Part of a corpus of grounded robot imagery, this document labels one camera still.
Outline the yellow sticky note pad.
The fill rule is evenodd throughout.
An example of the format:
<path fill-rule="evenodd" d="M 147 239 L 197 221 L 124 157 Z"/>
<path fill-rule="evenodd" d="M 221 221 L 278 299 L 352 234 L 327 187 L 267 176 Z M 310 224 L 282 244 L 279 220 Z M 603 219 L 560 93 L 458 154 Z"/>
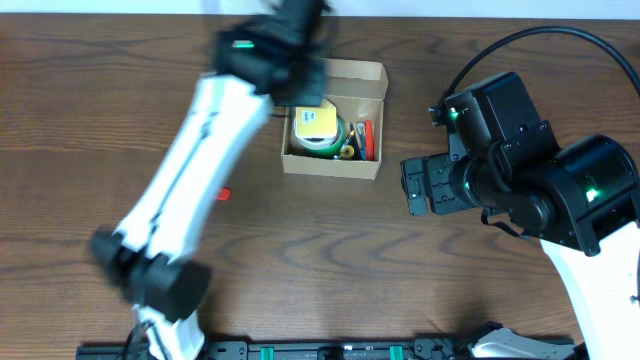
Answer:
<path fill-rule="evenodd" d="M 338 132 L 337 108 L 324 100 L 319 107 L 296 107 L 294 133 L 298 138 L 327 139 Z"/>

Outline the yellow black correction tape dispenser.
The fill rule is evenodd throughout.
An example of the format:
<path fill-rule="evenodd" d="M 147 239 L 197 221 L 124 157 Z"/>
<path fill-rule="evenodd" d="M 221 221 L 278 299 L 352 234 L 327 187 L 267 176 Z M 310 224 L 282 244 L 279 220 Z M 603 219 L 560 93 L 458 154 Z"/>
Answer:
<path fill-rule="evenodd" d="M 339 151 L 339 158 L 342 160 L 350 160 L 354 157 L 356 153 L 356 145 L 355 142 L 355 131 L 351 130 L 348 135 L 345 137 L 344 142 L 341 145 Z"/>

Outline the green tape roll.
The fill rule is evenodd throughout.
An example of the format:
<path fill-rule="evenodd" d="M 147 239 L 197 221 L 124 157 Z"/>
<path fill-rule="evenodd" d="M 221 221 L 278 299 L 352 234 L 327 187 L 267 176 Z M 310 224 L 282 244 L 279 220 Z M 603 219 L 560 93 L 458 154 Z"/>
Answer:
<path fill-rule="evenodd" d="M 327 148 L 327 149 L 323 149 L 323 150 L 310 150 L 310 149 L 306 149 L 303 146 L 303 149 L 316 157 L 320 157 L 320 158 L 333 158 L 334 156 L 336 156 L 339 153 L 339 150 L 341 148 L 342 143 L 344 142 L 345 139 L 345 126 L 344 126 L 344 138 L 335 146 Z"/>

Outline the white tape roll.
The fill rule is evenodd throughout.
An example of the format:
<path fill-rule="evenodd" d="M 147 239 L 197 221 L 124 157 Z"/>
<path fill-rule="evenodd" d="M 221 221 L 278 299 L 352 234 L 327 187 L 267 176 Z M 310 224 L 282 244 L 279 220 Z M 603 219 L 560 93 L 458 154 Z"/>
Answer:
<path fill-rule="evenodd" d="M 304 148 L 310 150 L 323 150 L 335 146 L 344 138 L 344 124 L 341 118 L 337 119 L 337 133 L 330 138 L 300 138 L 293 134 L 293 138 Z"/>

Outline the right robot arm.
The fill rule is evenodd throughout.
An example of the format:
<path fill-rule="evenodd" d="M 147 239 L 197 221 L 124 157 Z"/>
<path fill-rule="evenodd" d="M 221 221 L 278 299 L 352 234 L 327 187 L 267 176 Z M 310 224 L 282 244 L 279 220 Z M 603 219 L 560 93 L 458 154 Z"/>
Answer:
<path fill-rule="evenodd" d="M 603 135 L 561 148 L 548 122 L 491 140 L 478 154 L 402 161 L 412 215 L 477 208 L 481 221 L 536 238 L 557 269 L 591 359 L 639 356 L 639 172 Z"/>

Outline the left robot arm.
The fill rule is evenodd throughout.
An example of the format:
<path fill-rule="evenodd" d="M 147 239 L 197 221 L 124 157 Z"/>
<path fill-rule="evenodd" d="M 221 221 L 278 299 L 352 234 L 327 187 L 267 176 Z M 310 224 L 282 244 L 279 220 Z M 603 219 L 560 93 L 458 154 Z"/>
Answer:
<path fill-rule="evenodd" d="M 91 252 L 132 305 L 133 337 L 154 359 L 197 359 L 205 345 L 197 309 L 212 271 L 194 261 L 225 182 L 275 106 L 317 106 L 324 64 L 313 39 L 317 16 L 263 15 L 219 34 L 182 126 L 150 184 Z"/>

